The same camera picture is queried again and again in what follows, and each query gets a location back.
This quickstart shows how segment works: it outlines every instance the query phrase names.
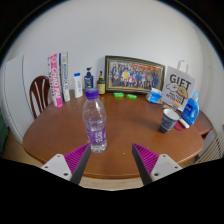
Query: floor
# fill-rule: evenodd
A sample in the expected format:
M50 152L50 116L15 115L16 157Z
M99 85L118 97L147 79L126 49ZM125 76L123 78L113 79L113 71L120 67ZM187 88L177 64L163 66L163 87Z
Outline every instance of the floor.
M1 158L21 162L36 167L42 167L43 164L29 156L23 149L23 146L15 139L12 132L9 131L6 138L5 148L1 155ZM180 165L185 168L189 165L193 165L195 158ZM125 179L125 180L101 180L94 178L83 177L80 181L80 186L91 189L103 189L103 190L122 190L140 188L143 186L141 178Z

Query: paper cup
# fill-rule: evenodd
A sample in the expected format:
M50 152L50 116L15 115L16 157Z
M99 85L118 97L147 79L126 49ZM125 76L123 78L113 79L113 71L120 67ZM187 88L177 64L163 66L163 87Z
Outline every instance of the paper cup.
M169 132L176 122L179 120L179 115L171 109L165 109L163 111L163 117L161 120L161 124L159 130L162 133Z

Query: pink gripper pad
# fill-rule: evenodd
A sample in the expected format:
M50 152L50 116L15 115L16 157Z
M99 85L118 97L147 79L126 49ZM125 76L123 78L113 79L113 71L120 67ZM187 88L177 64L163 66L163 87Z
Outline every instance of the pink gripper pad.
M156 153L150 151L147 148L144 148L140 145L134 144L135 148L137 149L137 152L139 154L139 156L141 157L141 160L148 172L148 174L150 175L158 158L159 155L157 155Z
M75 169L79 165L79 163L82 159L82 156L83 156L86 148L88 147L88 145L89 145L89 143L86 145L83 145L77 149L74 149L71 152L64 155L65 161L67 162L68 167L71 170L72 174L74 173Z

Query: gift bag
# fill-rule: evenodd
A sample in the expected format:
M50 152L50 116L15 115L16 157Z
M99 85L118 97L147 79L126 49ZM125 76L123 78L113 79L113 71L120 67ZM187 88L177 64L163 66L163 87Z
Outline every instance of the gift bag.
M187 101L192 97L195 87L195 78L187 74L188 64L186 66L186 73L181 71L179 61L177 69L168 66L166 77L162 90L162 101L171 105L173 102L179 103L178 110L183 111Z

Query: blue bottle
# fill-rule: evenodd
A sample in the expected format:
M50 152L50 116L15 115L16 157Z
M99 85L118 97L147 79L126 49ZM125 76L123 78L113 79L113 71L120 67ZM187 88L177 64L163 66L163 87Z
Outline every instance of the blue bottle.
M87 68L87 74L84 76L85 89L93 88L93 76L90 73L90 68Z
M189 124L194 124L198 114L198 93L194 92L192 98L190 98L181 114L181 117Z

